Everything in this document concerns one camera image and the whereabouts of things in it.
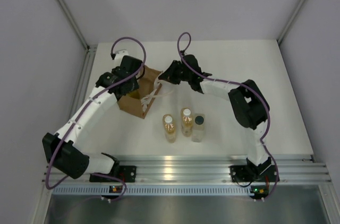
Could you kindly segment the jute watermelon canvas bag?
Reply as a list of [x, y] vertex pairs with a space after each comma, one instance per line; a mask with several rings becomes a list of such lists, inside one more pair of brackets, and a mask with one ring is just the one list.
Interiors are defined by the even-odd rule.
[[154, 70], [148, 66], [145, 66], [143, 71], [144, 75], [140, 79], [137, 79], [140, 99], [133, 99], [128, 95], [125, 95], [117, 103], [120, 110], [145, 119], [154, 100], [173, 93], [174, 88], [171, 87], [169, 91], [160, 93], [163, 84], [161, 83], [159, 76], [163, 71]]

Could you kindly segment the white cap bottle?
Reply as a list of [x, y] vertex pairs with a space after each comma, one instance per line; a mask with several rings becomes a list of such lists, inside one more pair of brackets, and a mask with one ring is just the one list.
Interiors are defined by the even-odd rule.
[[163, 116], [163, 128], [166, 140], [169, 143], [174, 143], [176, 141], [176, 125], [172, 115]]
[[189, 108], [181, 109], [181, 131], [186, 137], [190, 137], [193, 128], [193, 116]]

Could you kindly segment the clear bottle dark cap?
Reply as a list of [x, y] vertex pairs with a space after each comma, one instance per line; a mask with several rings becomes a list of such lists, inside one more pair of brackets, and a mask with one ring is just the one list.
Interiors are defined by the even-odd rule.
[[205, 135], [205, 121], [206, 118], [204, 114], [195, 114], [191, 135], [193, 142], [201, 142], [203, 140]]

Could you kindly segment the red cap bottle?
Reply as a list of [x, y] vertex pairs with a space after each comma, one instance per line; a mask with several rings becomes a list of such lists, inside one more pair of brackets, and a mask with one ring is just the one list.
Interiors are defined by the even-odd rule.
[[138, 90], [134, 90], [130, 93], [128, 93], [128, 96], [133, 98], [133, 99], [140, 99], [140, 94]]

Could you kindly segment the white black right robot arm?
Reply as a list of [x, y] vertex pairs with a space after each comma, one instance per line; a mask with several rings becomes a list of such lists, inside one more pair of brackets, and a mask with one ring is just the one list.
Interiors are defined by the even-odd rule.
[[230, 102], [237, 122], [246, 129], [248, 154], [246, 165], [233, 168], [235, 182], [259, 182], [265, 179], [272, 166], [265, 146], [268, 133], [269, 105], [253, 80], [243, 83], [212, 79], [211, 74], [201, 70], [194, 55], [183, 55], [162, 72], [160, 80], [171, 84], [187, 82], [193, 91], [210, 94]]

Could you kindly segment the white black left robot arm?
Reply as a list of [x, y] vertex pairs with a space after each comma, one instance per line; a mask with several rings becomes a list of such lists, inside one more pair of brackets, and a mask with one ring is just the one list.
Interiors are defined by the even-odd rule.
[[42, 139], [47, 162], [73, 179], [84, 173], [101, 173], [110, 182], [119, 178], [116, 158], [83, 151], [94, 141], [89, 133], [101, 116], [122, 96], [139, 87], [136, 75], [144, 63], [125, 54], [116, 54], [114, 62], [116, 67], [99, 77], [88, 99], [72, 118], [55, 134], [47, 133]]

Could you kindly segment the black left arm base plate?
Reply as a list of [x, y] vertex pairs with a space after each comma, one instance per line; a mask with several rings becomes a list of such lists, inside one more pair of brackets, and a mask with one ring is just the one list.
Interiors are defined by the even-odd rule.
[[[119, 180], [122, 180], [125, 183], [134, 183], [136, 174], [137, 174], [136, 166], [117, 165], [117, 166], [114, 166], [113, 169], [108, 174], [106, 174], [106, 176], [115, 177]], [[89, 178], [89, 182], [104, 183], [104, 182], [115, 182], [115, 180], [112, 180], [111, 178], [105, 178], [105, 177], [91, 174]]]

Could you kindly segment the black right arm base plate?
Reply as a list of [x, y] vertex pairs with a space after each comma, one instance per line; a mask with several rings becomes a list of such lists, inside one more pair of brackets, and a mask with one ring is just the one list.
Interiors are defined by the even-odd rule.
[[270, 182], [273, 183], [276, 180], [278, 171], [274, 165], [271, 165], [262, 174], [255, 174], [250, 171], [246, 165], [231, 166], [230, 174], [233, 182], [238, 183], [250, 183], [250, 182]]

